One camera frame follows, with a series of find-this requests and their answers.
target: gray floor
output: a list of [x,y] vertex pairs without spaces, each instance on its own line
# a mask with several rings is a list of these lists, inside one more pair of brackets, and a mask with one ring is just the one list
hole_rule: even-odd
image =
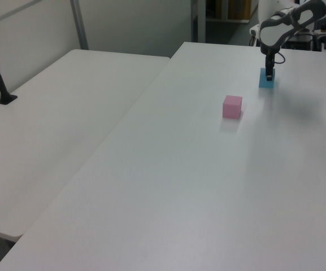
[[257,11],[248,24],[207,21],[206,42],[248,46],[251,39],[249,29],[256,24],[258,24]]

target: table surface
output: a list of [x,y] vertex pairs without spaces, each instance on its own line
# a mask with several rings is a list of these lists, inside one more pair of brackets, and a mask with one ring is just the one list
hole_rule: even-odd
[[0,237],[25,233],[168,61],[74,50],[0,105]]
[[183,44],[0,271],[326,270],[326,55],[282,53]]

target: cube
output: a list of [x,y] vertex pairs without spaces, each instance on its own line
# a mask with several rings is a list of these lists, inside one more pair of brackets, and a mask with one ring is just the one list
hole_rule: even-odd
[[239,119],[242,111],[242,100],[242,97],[227,95],[223,103],[223,117]]
[[266,69],[260,69],[259,87],[263,89],[273,89],[275,86],[276,69],[273,69],[273,80],[267,81]]

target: pink cube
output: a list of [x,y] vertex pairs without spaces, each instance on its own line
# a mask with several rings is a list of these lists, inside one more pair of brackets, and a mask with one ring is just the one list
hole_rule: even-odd
[[242,97],[227,95],[223,103],[223,117],[239,119],[242,111],[242,100]]

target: white wall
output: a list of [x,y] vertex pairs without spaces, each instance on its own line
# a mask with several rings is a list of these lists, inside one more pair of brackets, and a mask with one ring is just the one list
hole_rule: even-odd
[[192,40],[191,0],[80,0],[90,50],[171,57]]
[[[28,2],[0,0],[0,16]],[[0,21],[0,71],[9,92],[79,48],[69,0],[42,0]]]

